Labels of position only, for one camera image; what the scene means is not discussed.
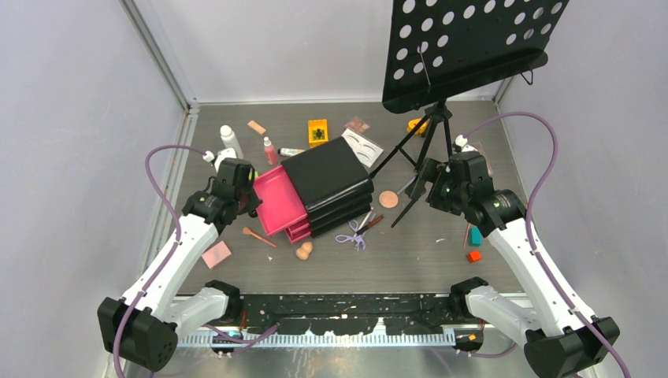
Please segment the black perforated music stand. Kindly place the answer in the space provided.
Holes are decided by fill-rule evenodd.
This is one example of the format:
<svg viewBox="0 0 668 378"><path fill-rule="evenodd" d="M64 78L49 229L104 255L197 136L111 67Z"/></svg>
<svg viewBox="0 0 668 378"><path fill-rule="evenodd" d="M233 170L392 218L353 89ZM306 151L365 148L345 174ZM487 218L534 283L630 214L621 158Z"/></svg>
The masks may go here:
<svg viewBox="0 0 668 378"><path fill-rule="evenodd" d="M546 65L568 3L394 1L383 107L407 113Z"/></svg>

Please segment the pink lower drawers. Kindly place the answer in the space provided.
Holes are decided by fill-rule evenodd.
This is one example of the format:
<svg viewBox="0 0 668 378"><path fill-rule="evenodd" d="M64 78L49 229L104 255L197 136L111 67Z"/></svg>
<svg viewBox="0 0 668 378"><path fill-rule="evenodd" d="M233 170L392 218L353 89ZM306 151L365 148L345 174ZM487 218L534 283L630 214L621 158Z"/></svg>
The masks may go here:
<svg viewBox="0 0 668 378"><path fill-rule="evenodd" d="M289 242L291 244L296 244L298 241L310 236L310 222L307 218L304 218L288 226L285 229L285 232Z"/></svg>

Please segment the false eyelash card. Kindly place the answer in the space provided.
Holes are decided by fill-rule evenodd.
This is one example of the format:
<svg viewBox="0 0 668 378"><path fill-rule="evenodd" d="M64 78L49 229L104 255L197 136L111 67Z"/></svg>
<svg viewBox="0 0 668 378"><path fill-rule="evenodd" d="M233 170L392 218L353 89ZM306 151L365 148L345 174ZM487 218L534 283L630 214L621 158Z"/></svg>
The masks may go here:
<svg viewBox="0 0 668 378"><path fill-rule="evenodd" d="M345 129L342 136L353 150L357 159L367 168L372 168L384 150L364 135Z"/></svg>

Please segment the white bottle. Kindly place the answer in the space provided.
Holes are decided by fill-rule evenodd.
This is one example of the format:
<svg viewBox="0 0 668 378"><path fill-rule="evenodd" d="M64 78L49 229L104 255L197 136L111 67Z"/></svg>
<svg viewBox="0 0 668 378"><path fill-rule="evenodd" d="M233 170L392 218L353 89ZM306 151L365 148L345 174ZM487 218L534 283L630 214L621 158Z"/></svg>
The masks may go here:
<svg viewBox="0 0 668 378"><path fill-rule="evenodd" d="M220 127L220 137L226 149L232 148L238 158L244 159L242 147L239 144L236 133L230 126L225 124Z"/></svg>

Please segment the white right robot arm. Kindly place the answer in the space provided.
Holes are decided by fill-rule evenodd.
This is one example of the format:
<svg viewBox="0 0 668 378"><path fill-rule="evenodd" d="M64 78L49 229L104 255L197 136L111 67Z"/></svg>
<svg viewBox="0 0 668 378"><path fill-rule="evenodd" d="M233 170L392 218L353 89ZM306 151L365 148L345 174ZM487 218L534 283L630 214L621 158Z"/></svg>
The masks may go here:
<svg viewBox="0 0 668 378"><path fill-rule="evenodd" d="M433 208L462 215L499 252L531 301L526 309L478 276L451 286L450 313L460 323L474 318L498 328L522 348L538 377L565 377L603 361L620 335L611 317L598 317L556 268L523 201L496 190L485 158L460 152L449 161L426 158L411 199L426 193Z"/></svg>

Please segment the round orange powder puff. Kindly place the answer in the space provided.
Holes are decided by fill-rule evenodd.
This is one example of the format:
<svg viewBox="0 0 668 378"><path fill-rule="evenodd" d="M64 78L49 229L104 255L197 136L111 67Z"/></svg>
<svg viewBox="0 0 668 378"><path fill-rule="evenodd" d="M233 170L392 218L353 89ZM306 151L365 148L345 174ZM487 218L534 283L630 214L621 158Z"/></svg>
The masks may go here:
<svg viewBox="0 0 668 378"><path fill-rule="evenodd" d="M392 209L399 204L399 196L394 191L382 191L378 202L385 209Z"/></svg>

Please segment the orange handled brush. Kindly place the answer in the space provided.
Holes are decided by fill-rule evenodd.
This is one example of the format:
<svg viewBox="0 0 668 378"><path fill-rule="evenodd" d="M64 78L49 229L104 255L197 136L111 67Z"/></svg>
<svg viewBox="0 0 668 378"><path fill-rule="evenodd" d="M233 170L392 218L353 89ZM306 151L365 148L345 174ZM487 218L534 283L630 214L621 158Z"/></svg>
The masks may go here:
<svg viewBox="0 0 668 378"><path fill-rule="evenodd" d="M277 245L274 242L260 236L258 233L254 232L252 229L250 229L248 227L243 227L242 232L243 232L244 235L251 236L251 237L261 241L262 243L264 243L268 246L271 246L273 248L277 248Z"/></svg>

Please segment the beige sponge block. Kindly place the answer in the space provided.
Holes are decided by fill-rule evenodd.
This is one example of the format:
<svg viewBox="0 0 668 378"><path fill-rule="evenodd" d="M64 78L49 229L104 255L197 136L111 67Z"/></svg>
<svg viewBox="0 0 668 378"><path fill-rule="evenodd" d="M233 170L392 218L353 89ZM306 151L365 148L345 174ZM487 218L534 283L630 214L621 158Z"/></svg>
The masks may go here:
<svg viewBox="0 0 668 378"><path fill-rule="evenodd" d="M254 120L248 121L247 126L251 128L253 131L257 132L259 135L266 134L266 129Z"/></svg>

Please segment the teal block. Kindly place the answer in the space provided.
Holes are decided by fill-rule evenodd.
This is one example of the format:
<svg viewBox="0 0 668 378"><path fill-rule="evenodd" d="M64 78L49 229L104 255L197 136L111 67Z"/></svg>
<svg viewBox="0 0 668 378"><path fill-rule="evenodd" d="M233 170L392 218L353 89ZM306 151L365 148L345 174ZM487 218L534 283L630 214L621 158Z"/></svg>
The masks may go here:
<svg viewBox="0 0 668 378"><path fill-rule="evenodd" d="M483 242L483 236L478 227L472 226L468 233L468 244L470 246L480 246Z"/></svg>

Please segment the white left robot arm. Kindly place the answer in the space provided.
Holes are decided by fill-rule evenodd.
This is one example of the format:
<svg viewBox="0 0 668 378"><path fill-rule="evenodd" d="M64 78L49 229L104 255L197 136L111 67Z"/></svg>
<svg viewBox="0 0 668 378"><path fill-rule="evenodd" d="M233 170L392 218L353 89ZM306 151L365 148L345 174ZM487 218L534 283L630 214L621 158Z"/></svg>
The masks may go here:
<svg viewBox="0 0 668 378"><path fill-rule="evenodd" d="M151 372L163 369L178 342L217 320L234 325L242 313L240 290L211 280L189 299L174 303L178 290L205 250L239 215L261 204L249 161L223 157L204 191L185 202L174 233L141 277L119 299L105 298L98 322L105 349Z"/></svg>

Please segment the red lip gloss tube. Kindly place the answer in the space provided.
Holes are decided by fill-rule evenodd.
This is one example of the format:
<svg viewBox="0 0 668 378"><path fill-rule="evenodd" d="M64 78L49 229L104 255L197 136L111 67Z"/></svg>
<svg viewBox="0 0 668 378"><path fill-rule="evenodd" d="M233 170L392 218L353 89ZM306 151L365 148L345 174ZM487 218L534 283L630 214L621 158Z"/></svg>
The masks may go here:
<svg viewBox="0 0 668 378"><path fill-rule="evenodd" d="M382 221L384 219L384 215L380 215L378 217L374 217L368 224L365 226L361 227L360 229L357 230L356 234L357 235L363 235L366 233L370 228L372 228L375 224L377 224L379 221Z"/></svg>

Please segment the orange beauty blender sponge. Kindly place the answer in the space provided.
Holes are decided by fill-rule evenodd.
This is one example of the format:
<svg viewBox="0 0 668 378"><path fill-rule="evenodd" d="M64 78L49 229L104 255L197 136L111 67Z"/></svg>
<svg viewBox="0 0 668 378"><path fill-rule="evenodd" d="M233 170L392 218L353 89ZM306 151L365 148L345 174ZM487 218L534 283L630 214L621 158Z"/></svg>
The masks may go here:
<svg viewBox="0 0 668 378"><path fill-rule="evenodd" d="M309 258L311 253L313 252L313 244L312 242L305 242L303 243L296 251L295 251L295 256L302 260L305 261Z"/></svg>

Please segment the black drawer organizer cabinet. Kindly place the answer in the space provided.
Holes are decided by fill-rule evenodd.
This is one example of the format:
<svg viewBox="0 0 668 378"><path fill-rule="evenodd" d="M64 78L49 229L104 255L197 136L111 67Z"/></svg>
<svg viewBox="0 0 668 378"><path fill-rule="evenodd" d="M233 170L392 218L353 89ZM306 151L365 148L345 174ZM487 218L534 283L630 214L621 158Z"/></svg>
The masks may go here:
<svg viewBox="0 0 668 378"><path fill-rule="evenodd" d="M306 210L311 237L371 210L373 181L344 137L290 157L281 165Z"/></svg>

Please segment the small makeup tube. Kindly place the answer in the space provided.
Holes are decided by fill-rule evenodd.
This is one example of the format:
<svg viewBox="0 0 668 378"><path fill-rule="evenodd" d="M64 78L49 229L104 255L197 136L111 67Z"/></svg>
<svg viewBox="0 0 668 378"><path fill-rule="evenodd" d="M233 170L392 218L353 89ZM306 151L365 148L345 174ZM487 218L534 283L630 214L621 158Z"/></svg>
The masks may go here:
<svg viewBox="0 0 668 378"><path fill-rule="evenodd" d="M285 148L285 147L279 148L277 150L277 153L280 156L286 157L286 158L294 157L295 155L301 154L302 152L304 152L304 150L302 150L302 149Z"/></svg>

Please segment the pink top drawer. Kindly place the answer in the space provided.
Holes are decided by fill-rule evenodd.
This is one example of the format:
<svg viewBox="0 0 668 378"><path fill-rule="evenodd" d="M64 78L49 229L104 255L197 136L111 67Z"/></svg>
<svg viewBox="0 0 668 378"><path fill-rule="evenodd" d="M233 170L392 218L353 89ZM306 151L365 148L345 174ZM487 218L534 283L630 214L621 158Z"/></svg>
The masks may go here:
<svg viewBox="0 0 668 378"><path fill-rule="evenodd" d="M306 208L282 165L260 175L254 189L262 200L257 211L267 236L273 237L295 222L308 219Z"/></svg>

